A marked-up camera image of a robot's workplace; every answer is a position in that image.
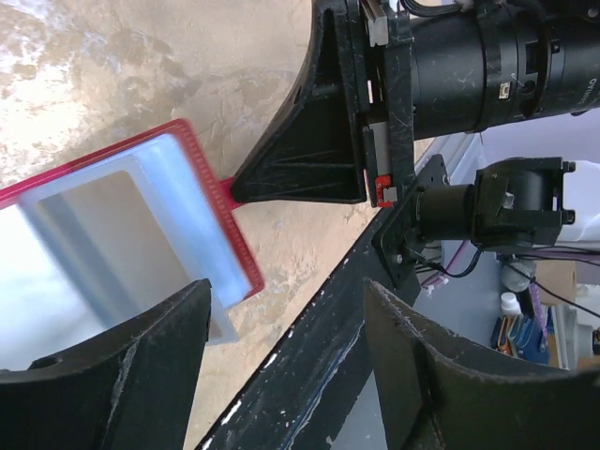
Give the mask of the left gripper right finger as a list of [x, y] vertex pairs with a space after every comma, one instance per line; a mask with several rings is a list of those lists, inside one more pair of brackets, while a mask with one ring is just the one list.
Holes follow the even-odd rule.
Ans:
[[374, 280], [364, 304], [388, 448], [598, 448], [598, 368], [560, 370], [493, 351]]

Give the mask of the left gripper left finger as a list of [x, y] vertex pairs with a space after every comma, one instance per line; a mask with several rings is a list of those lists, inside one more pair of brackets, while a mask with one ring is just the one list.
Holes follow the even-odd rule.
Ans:
[[197, 280], [95, 337], [1, 374], [4, 449], [180, 449], [208, 338]]

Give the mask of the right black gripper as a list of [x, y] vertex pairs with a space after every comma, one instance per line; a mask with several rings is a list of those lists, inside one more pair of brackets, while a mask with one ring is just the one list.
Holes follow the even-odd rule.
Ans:
[[390, 208], [413, 174], [413, 33], [386, 1], [315, 1], [291, 92], [233, 177], [238, 203]]

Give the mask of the red leather card holder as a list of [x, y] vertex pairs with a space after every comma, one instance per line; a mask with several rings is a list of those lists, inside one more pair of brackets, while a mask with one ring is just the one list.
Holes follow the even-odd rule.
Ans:
[[212, 286], [209, 343], [263, 276], [190, 123], [175, 119], [1, 191], [1, 351], [19, 364]]

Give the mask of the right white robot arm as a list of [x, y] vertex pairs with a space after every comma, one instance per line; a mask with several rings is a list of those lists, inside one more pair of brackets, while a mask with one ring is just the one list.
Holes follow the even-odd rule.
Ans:
[[418, 140], [598, 105], [595, 1], [315, 1], [299, 74], [231, 194], [384, 207], [412, 184]]

